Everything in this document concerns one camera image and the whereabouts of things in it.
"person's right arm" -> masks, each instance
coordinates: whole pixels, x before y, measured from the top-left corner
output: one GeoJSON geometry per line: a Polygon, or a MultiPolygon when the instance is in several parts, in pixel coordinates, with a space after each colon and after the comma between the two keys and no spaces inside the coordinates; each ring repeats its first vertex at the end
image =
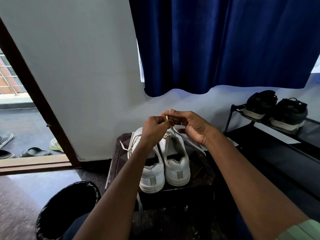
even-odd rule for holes
{"type": "Polygon", "coordinates": [[[216,128],[196,113],[164,111],[185,133],[205,146],[219,167],[254,239],[273,240],[309,218],[260,173],[216,128]]]}

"blue curtain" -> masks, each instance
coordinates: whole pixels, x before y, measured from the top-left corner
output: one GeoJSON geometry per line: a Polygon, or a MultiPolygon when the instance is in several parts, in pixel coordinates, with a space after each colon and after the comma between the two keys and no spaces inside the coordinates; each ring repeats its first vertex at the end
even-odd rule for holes
{"type": "Polygon", "coordinates": [[[145,92],[303,88],[320,54],[320,0],[129,0],[145,92]]]}

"person's left arm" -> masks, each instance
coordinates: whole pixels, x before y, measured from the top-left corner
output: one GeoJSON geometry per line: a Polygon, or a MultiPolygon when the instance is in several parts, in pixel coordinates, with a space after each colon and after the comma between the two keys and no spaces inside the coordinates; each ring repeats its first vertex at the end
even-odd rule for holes
{"type": "Polygon", "coordinates": [[[142,170],[152,148],[161,140],[171,120],[149,117],[141,139],[99,203],[94,207],[73,240],[128,239],[142,170]]]}

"door frame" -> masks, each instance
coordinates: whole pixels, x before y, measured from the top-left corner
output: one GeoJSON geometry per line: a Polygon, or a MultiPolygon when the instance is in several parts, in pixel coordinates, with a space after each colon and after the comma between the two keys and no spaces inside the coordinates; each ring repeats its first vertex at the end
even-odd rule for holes
{"type": "Polygon", "coordinates": [[[63,151],[65,152],[66,157],[69,159],[71,165],[73,167],[83,166],[84,163],[78,160],[76,152],[74,151],[68,137],[59,124],[59,121],[53,113],[45,96],[40,90],[37,82],[35,81],[31,71],[29,70],[25,60],[23,59],[18,47],[12,39],[1,17],[0,32],[0,48],[9,61],[10,65],[12,66],[13,70],[17,74],[19,80],[27,90],[35,106],[38,108],[43,119],[47,123],[47,127],[50,128],[52,134],[63,148],[63,151]]]}

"white shoe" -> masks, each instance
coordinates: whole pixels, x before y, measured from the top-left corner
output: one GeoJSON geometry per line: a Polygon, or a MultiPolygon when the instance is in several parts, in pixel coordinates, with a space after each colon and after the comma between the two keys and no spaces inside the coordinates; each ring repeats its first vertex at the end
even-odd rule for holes
{"type": "MultiPolygon", "coordinates": [[[[137,147],[141,139],[141,134],[142,127],[132,133],[128,149],[125,149],[122,142],[120,142],[122,148],[128,151],[128,159],[137,147]]],[[[165,181],[163,161],[159,153],[158,146],[155,145],[147,157],[139,186],[143,192],[152,194],[162,190],[165,185],[165,181]]]]}
{"type": "Polygon", "coordinates": [[[189,157],[182,137],[168,129],[159,142],[166,181],[172,186],[184,186],[190,180],[189,157]]]}

